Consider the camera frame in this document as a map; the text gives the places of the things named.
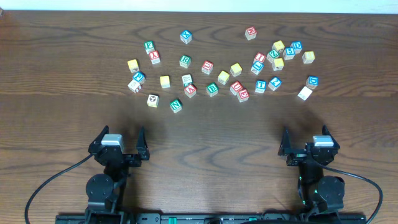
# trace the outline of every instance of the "wooden table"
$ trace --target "wooden table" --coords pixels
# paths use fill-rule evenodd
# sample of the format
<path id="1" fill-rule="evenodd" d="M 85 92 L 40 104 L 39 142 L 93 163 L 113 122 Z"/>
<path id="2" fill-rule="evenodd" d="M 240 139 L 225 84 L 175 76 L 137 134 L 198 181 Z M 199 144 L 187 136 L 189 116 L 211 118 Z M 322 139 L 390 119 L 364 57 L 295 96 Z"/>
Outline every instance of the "wooden table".
<path id="1" fill-rule="evenodd" d="M 398 219 L 398 16 L 342 14 L 217 14 L 164 12 L 6 11 L 0 19 L 0 223 L 22 223 L 32 192 L 51 175 L 88 155 L 104 125 L 124 135 L 133 152 L 140 126 L 151 157 L 131 169 L 125 206 L 165 213 L 262 212 L 300 208 L 298 169 L 277 151 L 283 126 L 302 147 L 327 124 L 341 149 L 330 167 L 368 177 L 384 191 L 375 223 Z M 256 39 L 244 30 L 255 26 Z M 188 29 L 188 45 L 180 33 Z M 143 43 L 155 42 L 161 63 L 152 65 Z M 266 62 L 249 71 L 257 52 L 272 43 L 300 40 L 316 59 L 301 55 L 273 72 Z M 181 55 L 192 57 L 188 69 Z M 147 81 L 138 94 L 127 84 L 127 61 L 138 59 Z M 201 72 L 205 60 L 215 64 Z M 222 70 L 239 62 L 242 75 L 205 88 Z M 198 93 L 188 98 L 181 76 L 192 74 Z M 172 87 L 161 89 L 159 77 Z M 309 75 L 320 86 L 307 101 L 297 97 Z M 255 94 L 257 79 L 278 76 L 282 86 Z M 233 80 L 249 90 L 239 103 Z M 158 108 L 146 105 L 160 96 Z M 180 99 L 173 114 L 169 103 Z M 55 179 L 34 199 L 32 223 L 53 223 L 60 212 L 80 213 L 85 185 L 101 167 L 90 159 Z M 344 212 L 376 207 L 377 190 L 344 177 Z"/>

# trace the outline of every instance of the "yellow block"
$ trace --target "yellow block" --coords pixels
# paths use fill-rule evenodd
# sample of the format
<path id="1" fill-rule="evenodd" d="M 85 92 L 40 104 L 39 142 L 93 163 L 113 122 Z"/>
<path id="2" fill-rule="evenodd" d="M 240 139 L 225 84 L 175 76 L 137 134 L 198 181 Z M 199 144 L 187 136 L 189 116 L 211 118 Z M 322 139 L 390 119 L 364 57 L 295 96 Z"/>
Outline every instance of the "yellow block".
<path id="1" fill-rule="evenodd" d="M 242 72 L 242 67 L 239 65 L 239 63 L 236 63 L 236 64 L 231 66 L 231 70 L 234 73 L 239 73 L 239 72 Z"/>
<path id="2" fill-rule="evenodd" d="M 229 74 L 226 71 L 222 71 L 219 75 L 218 75 L 218 81 L 222 84 L 226 84 L 226 82 L 228 82 L 229 80 Z"/>
<path id="3" fill-rule="evenodd" d="M 168 75 L 160 77 L 162 88 L 170 88 L 170 77 Z"/>
<path id="4" fill-rule="evenodd" d="M 284 63 L 283 59 L 277 58 L 277 59 L 274 59 L 274 65 L 275 65 L 275 67 L 283 67 L 285 65 L 285 63 Z"/>
<path id="5" fill-rule="evenodd" d="M 130 60 L 130 61 L 127 62 L 127 64 L 129 65 L 129 68 L 130 68 L 131 72 L 138 72 L 139 71 L 137 59 Z"/>
<path id="6" fill-rule="evenodd" d="M 272 49 L 278 51 L 279 53 L 283 52 L 285 49 L 285 45 L 284 43 L 282 43 L 282 41 L 277 41 L 274 43 L 274 45 L 272 46 Z"/>
<path id="7" fill-rule="evenodd" d="M 304 57 L 307 60 L 314 60 L 315 54 L 313 52 L 304 52 Z"/>

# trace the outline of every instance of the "white block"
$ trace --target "white block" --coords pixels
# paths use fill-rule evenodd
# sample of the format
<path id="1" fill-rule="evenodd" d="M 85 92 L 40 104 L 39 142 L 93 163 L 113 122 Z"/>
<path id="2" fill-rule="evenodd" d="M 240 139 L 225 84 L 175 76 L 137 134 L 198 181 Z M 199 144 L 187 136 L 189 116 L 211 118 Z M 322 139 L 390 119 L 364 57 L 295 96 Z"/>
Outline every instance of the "white block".
<path id="1" fill-rule="evenodd" d="M 128 87 L 131 91 L 133 91 L 134 93 L 138 93 L 138 91 L 141 89 L 141 85 L 139 84 L 139 82 L 132 80 L 129 84 Z"/>
<path id="2" fill-rule="evenodd" d="M 157 105 L 159 104 L 159 97 L 157 95 L 149 95 L 147 104 L 151 107 L 157 107 Z"/>
<path id="3" fill-rule="evenodd" d="M 192 84 L 192 77 L 190 74 L 188 75 L 183 75 L 182 76 L 182 84 L 184 85 L 184 87 L 187 87 L 187 85 Z"/>
<path id="4" fill-rule="evenodd" d="M 303 100 L 306 100 L 311 95 L 311 93 L 312 90 L 305 86 L 298 94 L 298 97 L 300 97 Z"/>

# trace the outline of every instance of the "wooden toy block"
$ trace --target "wooden toy block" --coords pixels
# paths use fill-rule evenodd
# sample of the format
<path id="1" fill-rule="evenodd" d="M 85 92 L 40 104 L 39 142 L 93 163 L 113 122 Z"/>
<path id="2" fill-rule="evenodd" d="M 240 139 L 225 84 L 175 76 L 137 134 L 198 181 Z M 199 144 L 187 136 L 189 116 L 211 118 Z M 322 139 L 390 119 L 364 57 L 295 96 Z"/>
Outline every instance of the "wooden toy block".
<path id="1" fill-rule="evenodd" d="M 284 60 L 281 58 L 277 58 L 272 62 L 272 69 L 274 69 L 274 71 L 281 70 L 284 66 Z"/>
<path id="2" fill-rule="evenodd" d="M 180 35 L 181 41 L 188 44 L 192 40 L 191 32 L 184 30 Z"/>
<path id="3" fill-rule="evenodd" d="M 182 110 L 182 104 L 179 100 L 174 100 L 173 102 L 171 102 L 170 107 L 174 113 L 177 113 L 180 110 Z"/>
<path id="4" fill-rule="evenodd" d="M 149 57 L 150 57 L 150 61 L 152 62 L 153 65 L 156 63 L 160 63 L 160 56 L 159 56 L 159 53 L 157 50 L 149 53 Z"/>
<path id="5" fill-rule="evenodd" d="M 231 85 L 231 88 L 229 90 L 231 93 L 236 96 L 237 92 L 241 91 L 243 89 L 243 86 L 240 82 L 236 81 Z"/>
<path id="6" fill-rule="evenodd" d="M 159 96 L 157 95 L 149 95 L 147 100 L 148 106 L 157 107 L 159 104 Z"/>
<path id="7" fill-rule="evenodd" d="M 132 80 L 132 81 L 128 84 L 128 87 L 129 87 L 129 89 L 130 89 L 131 91 L 133 91 L 134 93 L 138 93 L 138 91 L 141 89 L 141 85 L 140 85 L 137 81 L 135 81 L 135 80 Z"/>
<path id="8" fill-rule="evenodd" d="M 231 66 L 230 72 L 233 77 L 236 77 L 242 73 L 242 67 L 239 65 L 239 63 L 236 63 Z"/>
<path id="9" fill-rule="evenodd" d="M 294 58 L 294 49 L 292 47 L 286 47 L 284 50 L 284 59 L 292 60 Z"/>
<path id="10" fill-rule="evenodd" d="M 206 87 L 206 92 L 209 94 L 210 97 L 217 95 L 218 87 L 215 83 L 212 83 Z"/>
<path id="11" fill-rule="evenodd" d="M 132 76 L 132 79 L 142 85 L 145 82 L 145 75 L 142 72 L 137 72 Z"/>
<path id="12" fill-rule="evenodd" d="M 127 64 L 129 65 L 129 69 L 130 69 L 131 73 L 139 71 L 137 59 L 130 60 L 127 62 Z"/>
<path id="13" fill-rule="evenodd" d="M 278 51 L 278 53 L 282 53 L 285 49 L 285 45 L 279 40 L 272 45 L 272 49 Z"/>
<path id="14" fill-rule="evenodd" d="M 300 41 L 292 42 L 292 44 L 290 45 L 290 47 L 293 47 L 294 53 L 295 53 L 295 54 L 300 53 L 301 50 L 303 49 L 303 45 L 301 44 Z"/>
<path id="15" fill-rule="evenodd" d="M 184 68 L 188 68 L 191 64 L 191 58 L 189 56 L 183 55 L 180 58 L 180 66 Z"/>
<path id="16" fill-rule="evenodd" d="M 226 71 L 222 71 L 219 75 L 218 75 L 218 82 L 225 85 L 229 80 L 229 73 Z"/>
<path id="17" fill-rule="evenodd" d="M 300 97 L 300 98 L 303 99 L 303 100 L 306 100 L 306 99 L 311 95 L 311 93 L 312 93 L 312 90 L 305 86 L 305 87 L 300 91 L 300 93 L 298 93 L 297 96 Z"/>
<path id="18" fill-rule="evenodd" d="M 168 75 L 160 77 L 162 88 L 170 88 L 170 77 Z"/>
<path id="19" fill-rule="evenodd" d="M 276 50 L 271 50 L 267 54 L 267 60 L 272 63 L 275 59 L 279 58 L 279 53 Z"/>
<path id="20" fill-rule="evenodd" d="M 318 82 L 318 77 L 309 76 L 307 82 L 305 83 L 305 86 L 314 90 L 318 86 Z"/>
<path id="21" fill-rule="evenodd" d="M 246 36 L 247 40 L 251 40 L 256 38 L 257 30 L 254 27 L 247 28 L 244 35 Z"/>
<path id="22" fill-rule="evenodd" d="M 147 41 L 144 43 L 145 51 L 147 54 L 155 51 L 155 45 L 153 41 Z"/>
<path id="23" fill-rule="evenodd" d="M 211 71 L 213 71 L 213 63 L 205 61 L 205 63 L 203 63 L 203 65 L 201 66 L 201 70 L 205 74 L 210 75 Z"/>
<path id="24" fill-rule="evenodd" d="M 256 82 L 256 93 L 264 93 L 266 91 L 267 83 L 264 80 L 257 80 Z"/>
<path id="25" fill-rule="evenodd" d="M 254 64 L 251 67 L 251 71 L 252 73 L 258 75 L 262 68 L 264 68 L 264 64 L 260 63 L 260 62 L 254 62 Z"/>
<path id="26" fill-rule="evenodd" d="M 240 90 L 237 94 L 239 102 L 244 102 L 249 99 L 249 92 L 247 89 Z"/>
<path id="27" fill-rule="evenodd" d="M 184 88 L 184 92 L 189 98 L 192 98 L 197 93 L 197 89 L 192 84 L 189 84 Z"/>
<path id="28" fill-rule="evenodd" d="M 184 87 L 187 87 L 187 85 L 192 84 L 192 77 L 190 74 L 188 75 L 183 75 L 182 76 L 182 84 L 184 85 Z"/>
<path id="29" fill-rule="evenodd" d="M 304 52 L 303 63 L 312 63 L 315 60 L 315 54 L 313 52 Z"/>
<path id="30" fill-rule="evenodd" d="M 282 81 L 280 79 L 278 79 L 278 77 L 274 77 L 271 81 L 269 81 L 268 87 L 272 91 L 275 91 L 276 89 L 278 89 L 280 87 L 281 84 L 282 84 Z"/>
<path id="31" fill-rule="evenodd" d="M 263 55 L 262 53 L 258 52 L 257 55 L 254 57 L 253 63 L 255 63 L 255 62 L 264 63 L 265 60 L 266 60 L 266 56 Z"/>

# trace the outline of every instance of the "white wall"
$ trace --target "white wall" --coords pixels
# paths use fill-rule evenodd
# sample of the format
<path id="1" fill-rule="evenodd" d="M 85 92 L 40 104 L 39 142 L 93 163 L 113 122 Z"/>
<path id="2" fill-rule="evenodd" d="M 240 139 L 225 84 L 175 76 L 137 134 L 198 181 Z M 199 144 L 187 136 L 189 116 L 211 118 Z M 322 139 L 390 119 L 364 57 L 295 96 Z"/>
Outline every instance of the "white wall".
<path id="1" fill-rule="evenodd" d="M 398 14 L 398 0 L 0 0 L 3 9 Z"/>

